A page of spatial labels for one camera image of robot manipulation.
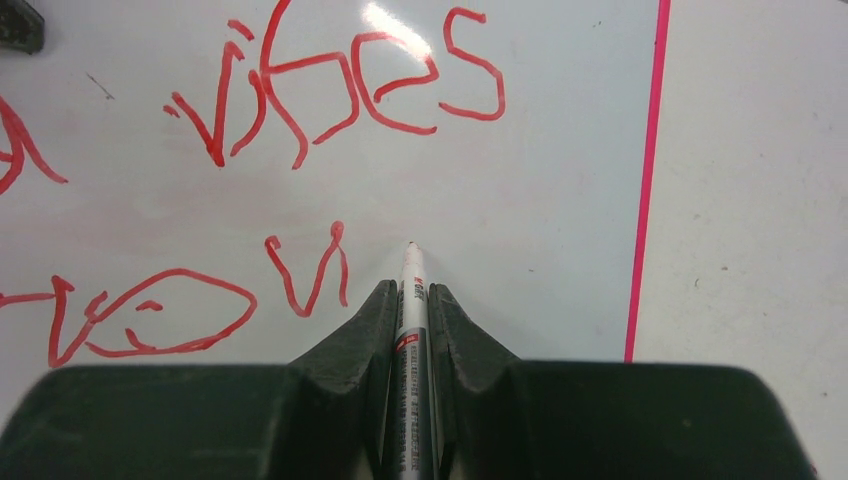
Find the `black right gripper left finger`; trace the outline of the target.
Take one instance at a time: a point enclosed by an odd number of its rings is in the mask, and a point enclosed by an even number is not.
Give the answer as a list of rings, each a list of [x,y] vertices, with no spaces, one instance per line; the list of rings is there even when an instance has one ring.
[[[289,364],[82,366],[1,437],[5,479],[376,479],[397,285]]]

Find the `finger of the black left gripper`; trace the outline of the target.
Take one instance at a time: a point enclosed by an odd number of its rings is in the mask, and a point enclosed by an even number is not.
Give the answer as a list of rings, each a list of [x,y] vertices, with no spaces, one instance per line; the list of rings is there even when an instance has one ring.
[[[44,18],[25,0],[1,0],[1,48],[29,55],[45,43]]]

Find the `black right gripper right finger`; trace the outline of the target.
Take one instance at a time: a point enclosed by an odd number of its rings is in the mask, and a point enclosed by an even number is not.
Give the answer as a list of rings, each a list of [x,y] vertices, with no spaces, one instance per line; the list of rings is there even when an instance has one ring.
[[[735,367],[517,357],[429,290],[443,479],[814,479],[784,409]]]

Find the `white whiteboard marker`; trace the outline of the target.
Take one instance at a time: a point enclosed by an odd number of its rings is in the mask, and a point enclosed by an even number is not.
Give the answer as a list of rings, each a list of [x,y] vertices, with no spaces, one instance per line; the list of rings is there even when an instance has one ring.
[[[438,473],[428,290],[420,246],[408,244],[398,286],[382,475],[435,479]]]

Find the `pink-framed whiteboard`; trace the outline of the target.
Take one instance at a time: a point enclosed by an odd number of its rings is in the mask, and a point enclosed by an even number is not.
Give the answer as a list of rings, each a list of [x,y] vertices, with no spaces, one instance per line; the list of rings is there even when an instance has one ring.
[[[39,1],[1,56],[1,414],[48,370],[286,363],[427,277],[627,360],[666,1]]]

